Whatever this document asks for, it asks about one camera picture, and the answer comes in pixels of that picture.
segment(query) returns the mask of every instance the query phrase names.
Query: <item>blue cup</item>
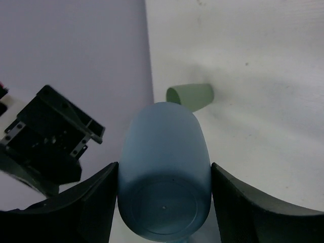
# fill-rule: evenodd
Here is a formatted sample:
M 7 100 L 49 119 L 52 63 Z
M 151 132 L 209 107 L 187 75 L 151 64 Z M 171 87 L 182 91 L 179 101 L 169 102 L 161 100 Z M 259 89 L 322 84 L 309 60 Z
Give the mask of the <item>blue cup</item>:
M 190 110 L 161 102 L 144 108 L 126 135 L 118 170 L 118 208 L 126 225 L 152 241 L 186 239 L 211 205 L 211 166 Z

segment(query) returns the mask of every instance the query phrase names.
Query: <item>green cup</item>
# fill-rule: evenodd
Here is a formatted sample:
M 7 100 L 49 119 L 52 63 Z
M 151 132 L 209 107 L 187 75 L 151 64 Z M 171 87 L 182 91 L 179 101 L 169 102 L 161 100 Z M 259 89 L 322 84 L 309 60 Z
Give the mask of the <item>green cup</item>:
M 210 84 L 177 85 L 168 88 L 167 102 L 187 107 L 192 112 L 213 102 L 214 91 Z

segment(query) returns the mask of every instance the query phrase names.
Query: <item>gray wall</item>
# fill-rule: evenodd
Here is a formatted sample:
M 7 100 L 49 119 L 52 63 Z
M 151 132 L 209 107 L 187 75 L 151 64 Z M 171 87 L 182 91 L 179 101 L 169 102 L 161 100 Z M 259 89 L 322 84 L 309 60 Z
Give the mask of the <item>gray wall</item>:
M 81 158 L 90 177 L 119 159 L 131 118 L 153 102 L 144 0 L 0 1 L 0 80 L 29 97 L 51 84 L 106 126 Z M 3 210 L 42 199 L 3 174 L 0 193 Z

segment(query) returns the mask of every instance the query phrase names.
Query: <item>small hole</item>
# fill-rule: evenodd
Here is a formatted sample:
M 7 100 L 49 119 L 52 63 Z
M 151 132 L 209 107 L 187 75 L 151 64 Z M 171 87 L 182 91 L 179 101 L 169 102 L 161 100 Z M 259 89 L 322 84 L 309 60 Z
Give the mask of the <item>small hole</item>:
M 69 107 L 66 103 L 62 103 L 62 107 L 64 108 L 64 109 L 66 109 L 67 107 Z

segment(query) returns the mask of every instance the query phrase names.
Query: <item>blue plastic object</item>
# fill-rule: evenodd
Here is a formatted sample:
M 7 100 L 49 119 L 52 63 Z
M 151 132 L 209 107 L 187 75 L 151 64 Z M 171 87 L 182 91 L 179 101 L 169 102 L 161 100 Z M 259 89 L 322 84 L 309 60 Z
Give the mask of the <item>blue plastic object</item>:
M 118 208 L 126 225 L 153 241 L 185 239 L 206 220 L 211 166 L 196 117 L 161 102 L 132 121 L 118 170 Z

